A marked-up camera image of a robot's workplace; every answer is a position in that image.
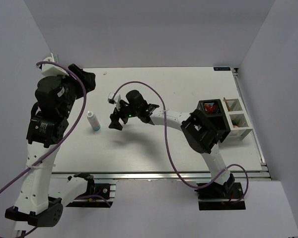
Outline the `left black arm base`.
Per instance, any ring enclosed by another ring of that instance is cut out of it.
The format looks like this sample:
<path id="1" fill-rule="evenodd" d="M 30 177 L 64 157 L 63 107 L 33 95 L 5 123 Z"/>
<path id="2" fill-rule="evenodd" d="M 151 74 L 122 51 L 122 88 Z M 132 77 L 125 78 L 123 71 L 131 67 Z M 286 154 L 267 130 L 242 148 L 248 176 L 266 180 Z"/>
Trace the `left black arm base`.
<path id="1" fill-rule="evenodd" d="M 108 182 L 96 182 L 88 173 L 77 173 L 68 177 L 71 195 L 76 197 L 67 203 L 67 207 L 75 208 L 110 208 L 113 204 L 112 186 Z"/>

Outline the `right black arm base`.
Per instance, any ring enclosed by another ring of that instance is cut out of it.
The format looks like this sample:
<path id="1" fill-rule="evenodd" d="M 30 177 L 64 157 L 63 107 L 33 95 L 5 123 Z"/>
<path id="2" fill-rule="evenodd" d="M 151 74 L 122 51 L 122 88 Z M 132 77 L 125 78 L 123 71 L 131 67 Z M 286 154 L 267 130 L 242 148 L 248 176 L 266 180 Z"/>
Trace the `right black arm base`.
<path id="1" fill-rule="evenodd" d="M 246 209 L 242 198 L 243 188 L 239 182 L 235 182 L 227 192 L 223 192 L 216 185 L 195 189 L 194 191 L 198 197 L 200 211 L 237 211 Z"/>

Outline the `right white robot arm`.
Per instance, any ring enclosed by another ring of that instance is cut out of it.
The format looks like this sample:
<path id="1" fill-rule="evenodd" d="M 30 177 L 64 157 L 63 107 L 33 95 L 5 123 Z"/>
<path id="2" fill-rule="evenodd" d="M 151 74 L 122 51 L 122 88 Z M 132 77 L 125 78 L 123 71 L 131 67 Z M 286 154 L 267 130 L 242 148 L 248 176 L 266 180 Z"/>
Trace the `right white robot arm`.
<path id="1" fill-rule="evenodd" d="M 207 105 L 215 107 L 210 113 L 203 101 L 193 112 L 180 113 L 147 103 L 137 90 L 128 92 L 126 98 L 124 101 L 118 93 L 109 94 L 108 102 L 116 106 L 110 115 L 109 128 L 122 130 L 129 119 L 138 118 L 146 124 L 163 125 L 183 132 L 189 146 L 207 164 L 215 194 L 221 198 L 231 194 L 235 179 L 219 152 L 219 143 L 229 135 L 230 127 L 219 100 L 207 101 Z"/>

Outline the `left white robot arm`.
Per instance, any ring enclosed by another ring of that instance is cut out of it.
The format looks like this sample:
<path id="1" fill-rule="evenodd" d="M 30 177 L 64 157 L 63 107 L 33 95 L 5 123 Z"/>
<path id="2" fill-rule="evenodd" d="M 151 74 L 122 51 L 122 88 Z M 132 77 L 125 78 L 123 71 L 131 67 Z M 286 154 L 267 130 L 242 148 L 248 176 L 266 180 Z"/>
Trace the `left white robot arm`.
<path id="1" fill-rule="evenodd" d="M 96 87 L 96 75 L 75 64 L 68 69 L 75 74 L 55 67 L 51 73 L 43 70 L 44 77 L 37 83 L 36 103 L 31 110 L 27 132 L 27 162 L 19 197 L 5 211 L 10 220 L 27 222 L 34 227 L 55 226 L 63 208 L 82 195 L 94 195 L 92 176 L 75 175 L 60 192 L 49 195 L 50 179 L 60 142 L 68 130 L 68 118 L 77 99 Z"/>

